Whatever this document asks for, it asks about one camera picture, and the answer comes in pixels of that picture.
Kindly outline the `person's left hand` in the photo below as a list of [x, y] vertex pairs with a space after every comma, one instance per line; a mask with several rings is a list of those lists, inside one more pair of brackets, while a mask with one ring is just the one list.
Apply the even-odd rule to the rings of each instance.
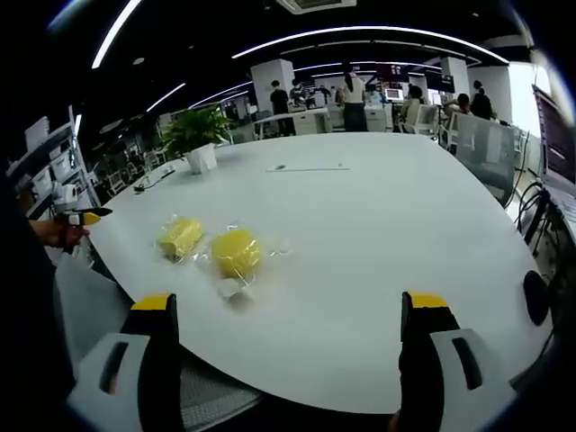
[[32, 230], [44, 246], [52, 248], [74, 248], [81, 239], [89, 235], [82, 226], [52, 218], [48, 220], [29, 220]]

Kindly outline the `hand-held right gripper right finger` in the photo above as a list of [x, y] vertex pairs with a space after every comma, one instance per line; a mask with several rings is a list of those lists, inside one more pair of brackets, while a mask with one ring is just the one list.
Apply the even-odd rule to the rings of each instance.
[[440, 296], [401, 296], [399, 431], [483, 431], [516, 398], [497, 356]]

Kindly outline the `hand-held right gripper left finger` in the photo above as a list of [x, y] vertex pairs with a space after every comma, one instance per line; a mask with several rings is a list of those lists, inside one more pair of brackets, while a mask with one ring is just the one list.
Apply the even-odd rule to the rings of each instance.
[[67, 410], [86, 431], [181, 431], [176, 295], [134, 303], [81, 360]]

